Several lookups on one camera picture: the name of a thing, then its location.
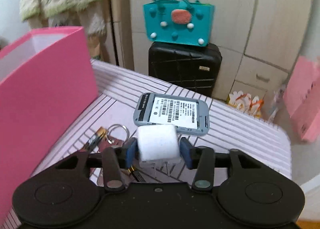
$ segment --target white power adapter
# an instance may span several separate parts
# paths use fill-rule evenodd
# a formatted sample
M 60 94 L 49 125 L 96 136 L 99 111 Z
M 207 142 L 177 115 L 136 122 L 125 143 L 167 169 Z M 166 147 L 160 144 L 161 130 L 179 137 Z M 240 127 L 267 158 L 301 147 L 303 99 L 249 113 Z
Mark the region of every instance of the white power adapter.
M 140 126 L 137 129 L 139 165 L 155 168 L 181 161 L 176 128 L 173 124 Z

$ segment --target tablecloth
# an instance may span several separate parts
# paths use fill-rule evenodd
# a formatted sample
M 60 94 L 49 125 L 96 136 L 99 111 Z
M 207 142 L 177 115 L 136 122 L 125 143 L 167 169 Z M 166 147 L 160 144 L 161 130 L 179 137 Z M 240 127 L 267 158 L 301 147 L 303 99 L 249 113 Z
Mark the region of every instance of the tablecloth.
M 210 114 L 208 134 L 201 137 L 185 136 L 194 146 L 208 146 L 222 153 L 227 153 L 231 148 L 238 148 L 291 179 L 290 141 L 280 127 L 244 114 L 223 102 L 162 80 L 98 60 L 91 60 L 91 64 L 99 87 L 98 98 L 60 137 L 33 175 L 81 149 L 101 126 L 109 127 L 120 123 L 129 129 L 131 136 L 134 136 L 137 127 L 132 116 L 138 99 L 142 93 L 154 92 L 196 98 L 207 103 Z M 124 139 L 125 132 L 115 130 L 112 136 Z M 183 161 L 178 165 L 169 166 L 169 170 L 170 176 L 167 176 L 166 169 L 160 167 L 156 172 L 152 168 L 140 169 L 140 172 L 146 182 L 185 181 L 189 184 L 192 183 L 196 172 L 188 170 Z M 96 169 L 90 177 L 94 183 L 97 182 L 99 172 L 100 169 Z M 214 185 L 220 185 L 225 179 L 226 168 L 216 168 Z M 1 229 L 14 229 L 19 225 L 20 222 L 12 209 Z

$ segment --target pink box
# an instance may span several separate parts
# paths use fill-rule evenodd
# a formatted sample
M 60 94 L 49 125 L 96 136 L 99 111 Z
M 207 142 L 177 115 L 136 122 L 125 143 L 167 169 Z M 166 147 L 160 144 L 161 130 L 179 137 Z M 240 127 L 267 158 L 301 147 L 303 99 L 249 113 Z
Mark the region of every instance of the pink box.
M 320 134 L 320 67 L 300 56 L 292 72 L 284 103 L 301 139 L 315 141 Z
M 97 95 L 82 27 L 32 30 L 0 51 L 0 224 L 15 188 Z

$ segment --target mobile phone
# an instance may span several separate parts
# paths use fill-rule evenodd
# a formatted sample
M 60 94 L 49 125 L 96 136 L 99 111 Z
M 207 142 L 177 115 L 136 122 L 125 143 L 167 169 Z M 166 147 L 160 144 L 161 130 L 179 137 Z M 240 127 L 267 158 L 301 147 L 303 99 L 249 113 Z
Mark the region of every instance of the mobile phone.
M 177 133 L 202 136 L 209 130 L 209 107 L 199 99 L 144 93 L 133 114 L 137 126 L 173 124 Z

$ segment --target teal handbag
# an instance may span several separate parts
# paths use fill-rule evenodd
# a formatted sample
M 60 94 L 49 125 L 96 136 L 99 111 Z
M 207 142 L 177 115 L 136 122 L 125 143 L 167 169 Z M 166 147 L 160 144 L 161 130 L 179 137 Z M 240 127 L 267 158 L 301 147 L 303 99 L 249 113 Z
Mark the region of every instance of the teal handbag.
M 199 0 L 153 0 L 143 6 L 146 34 L 151 41 L 206 46 L 214 8 Z

